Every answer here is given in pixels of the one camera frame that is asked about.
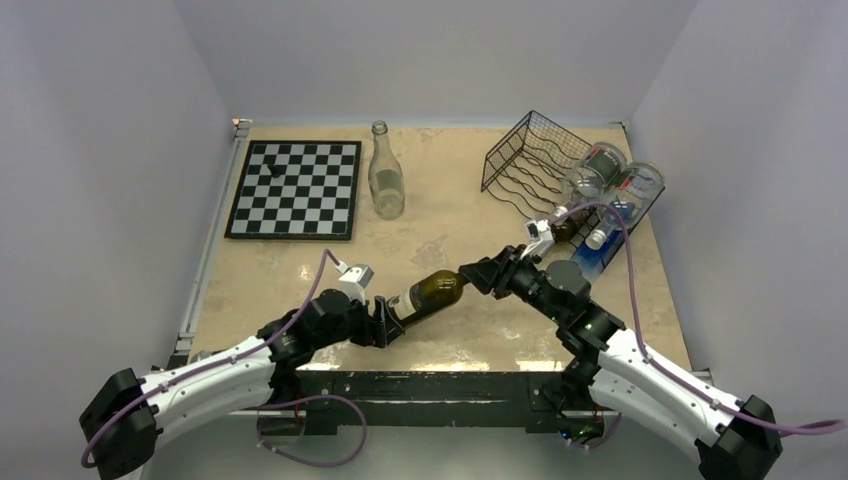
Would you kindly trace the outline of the dark green labelled wine bottle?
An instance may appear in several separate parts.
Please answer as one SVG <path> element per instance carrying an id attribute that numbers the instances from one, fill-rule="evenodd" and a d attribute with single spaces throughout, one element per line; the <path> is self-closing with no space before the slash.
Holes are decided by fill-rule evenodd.
<path id="1" fill-rule="evenodd" d="M 574 215 L 571 215 L 564 220 L 550 225 L 550 230 L 555 243 L 570 242 L 579 231 L 585 226 L 587 221 L 595 213 L 595 208 L 590 207 L 580 210 Z"/>

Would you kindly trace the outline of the blue square glass bottle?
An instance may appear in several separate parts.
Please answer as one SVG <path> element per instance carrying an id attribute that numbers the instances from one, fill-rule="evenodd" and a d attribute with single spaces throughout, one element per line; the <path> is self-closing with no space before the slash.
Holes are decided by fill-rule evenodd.
<path id="1" fill-rule="evenodd" d="M 644 206 L 637 206 L 633 202 L 615 200 L 611 206 L 624 220 L 629 234 L 646 213 Z M 599 220 L 570 258 L 590 281 L 594 281 L 603 273 L 624 244 L 623 230 L 615 215 L 607 208 L 600 207 L 596 208 L 596 216 Z"/>

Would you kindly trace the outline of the tall clear glass bottle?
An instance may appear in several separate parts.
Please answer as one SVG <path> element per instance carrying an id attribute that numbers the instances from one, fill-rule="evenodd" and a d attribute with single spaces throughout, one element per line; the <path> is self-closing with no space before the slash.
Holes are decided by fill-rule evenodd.
<path id="1" fill-rule="evenodd" d="M 399 218 L 405 209 L 403 171 L 391 149 L 388 126 L 372 124 L 374 151 L 368 166 L 368 182 L 376 214 L 384 220 Z"/>

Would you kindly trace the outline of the round clear bottle silver cap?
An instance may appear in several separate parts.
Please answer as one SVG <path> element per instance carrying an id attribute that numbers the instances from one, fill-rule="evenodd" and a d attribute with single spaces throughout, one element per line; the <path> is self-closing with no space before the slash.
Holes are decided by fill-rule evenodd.
<path id="1" fill-rule="evenodd" d="M 586 155 L 564 176 L 561 198 L 551 217 L 559 217 L 599 199 L 625 165 L 626 156 L 618 147 L 607 142 L 592 144 Z"/>

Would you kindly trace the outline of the small clear bottle silver cap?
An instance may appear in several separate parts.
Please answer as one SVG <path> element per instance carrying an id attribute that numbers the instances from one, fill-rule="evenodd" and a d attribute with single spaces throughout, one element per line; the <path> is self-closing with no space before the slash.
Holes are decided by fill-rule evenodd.
<path id="1" fill-rule="evenodd" d="M 614 232 L 632 228 L 664 188 L 664 174 L 653 164 L 633 162 L 627 165 L 601 197 L 610 208 L 599 211 L 600 221 L 586 237 L 585 244 L 600 250 Z"/>

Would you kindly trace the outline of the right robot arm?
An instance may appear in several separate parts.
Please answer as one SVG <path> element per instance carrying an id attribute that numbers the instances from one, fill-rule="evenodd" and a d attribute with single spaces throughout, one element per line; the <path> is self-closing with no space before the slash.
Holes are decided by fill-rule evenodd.
<path id="1" fill-rule="evenodd" d="M 772 421 L 768 403 L 723 392 L 640 346 L 634 330 L 591 299 L 575 263 L 557 260 L 540 270 L 507 246 L 459 273 L 481 293 L 515 295 L 556 323 L 573 356 L 561 381 L 569 404 L 592 401 L 632 418 L 680 449 L 705 479 L 763 479 L 781 455 L 778 433 L 739 417 Z"/>

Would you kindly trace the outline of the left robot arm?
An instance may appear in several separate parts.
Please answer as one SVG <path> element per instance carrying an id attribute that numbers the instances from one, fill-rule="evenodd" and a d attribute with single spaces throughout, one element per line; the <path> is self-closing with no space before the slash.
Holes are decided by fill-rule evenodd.
<path id="1" fill-rule="evenodd" d="M 327 393 L 305 394 L 299 367 L 325 347 L 349 341 L 384 348 L 405 330 L 385 298 L 368 302 L 328 289 L 204 360 L 143 377 L 121 370 L 80 416 L 87 440 L 81 464 L 102 479 L 119 479 L 168 441 L 232 412 L 326 401 Z"/>

